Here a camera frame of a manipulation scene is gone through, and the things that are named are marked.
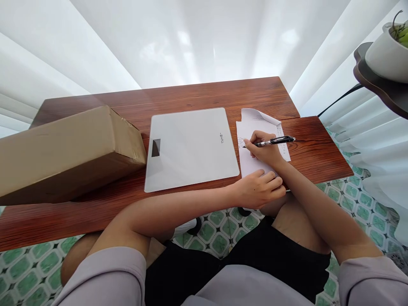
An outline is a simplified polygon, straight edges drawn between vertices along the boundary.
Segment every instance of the sheer curtain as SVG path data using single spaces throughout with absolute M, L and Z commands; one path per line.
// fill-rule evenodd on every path
M 378 96 L 361 88 L 337 102 L 321 117 L 354 166 L 368 169 L 367 192 L 397 211 L 395 238 L 408 245 L 408 120 L 389 110 Z
M 0 137 L 48 98 L 280 76 L 303 116 L 357 82 L 397 0 L 2 0 Z

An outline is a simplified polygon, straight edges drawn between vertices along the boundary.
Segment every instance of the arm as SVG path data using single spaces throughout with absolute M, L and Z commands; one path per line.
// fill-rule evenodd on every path
M 285 195 L 281 178 L 275 178 L 273 172 L 263 174 L 263 170 L 258 170 L 223 188 L 171 193 L 133 203 L 111 221 L 88 256 L 109 247 L 126 246 L 146 257 L 149 237 L 189 220 L 235 206 L 260 209 Z
M 253 157 L 270 165 L 287 184 L 316 232 L 333 250 L 338 262 L 341 264 L 350 258 L 382 256 L 383 253 L 353 218 L 282 158 L 278 146 L 258 148 L 252 144 L 271 138 L 275 138 L 275 135 L 255 131 L 250 141 L 245 140 L 245 145 Z

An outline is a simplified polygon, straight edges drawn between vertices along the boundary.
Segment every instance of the tiled floor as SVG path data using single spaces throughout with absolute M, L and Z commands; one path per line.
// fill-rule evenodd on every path
M 343 153 L 349 161 L 350 153 Z M 375 201 L 362 187 L 367 173 L 353 167 L 354 176 L 318 184 L 318 187 L 352 216 L 384 253 L 393 253 L 399 266 L 406 269 L 408 249 L 395 240 L 398 215 Z M 260 213 L 243 217 L 236 208 L 213 212 L 201 217 L 197 236 L 184 234 L 174 239 L 178 245 L 208 252 L 223 258 L 262 219 Z M 70 247 L 79 238 L 71 237 L 0 253 L 0 305 L 47 306 L 61 290 L 60 267 Z M 324 292 L 316 305 L 339 305 L 337 275 L 339 265 L 332 256 Z

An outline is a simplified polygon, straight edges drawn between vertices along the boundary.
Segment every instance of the white paper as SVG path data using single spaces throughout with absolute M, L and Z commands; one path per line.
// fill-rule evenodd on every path
M 241 121 L 237 121 L 236 124 L 242 177 L 245 177 L 258 169 L 263 169 L 265 173 L 273 171 L 273 169 L 264 162 L 251 157 L 248 149 L 243 147 L 245 145 L 244 139 L 251 139 L 252 133 L 255 130 L 261 130 L 268 134 L 275 134 L 276 137 L 284 136 L 281 122 L 253 108 L 243 108 L 241 110 Z M 282 157 L 286 161 L 290 161 L 287 144 L 278 144 L 278 146 Z

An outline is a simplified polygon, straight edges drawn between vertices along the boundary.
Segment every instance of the gray sleeve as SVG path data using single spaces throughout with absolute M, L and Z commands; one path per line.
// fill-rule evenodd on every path
M 145 304 L 146 261 L 132 248 L 113 247 L 87 257 L 53 306 Z
M 339 291 L 341 305 L 408 305 L 408 277 L 387 257 L 344 261 Z

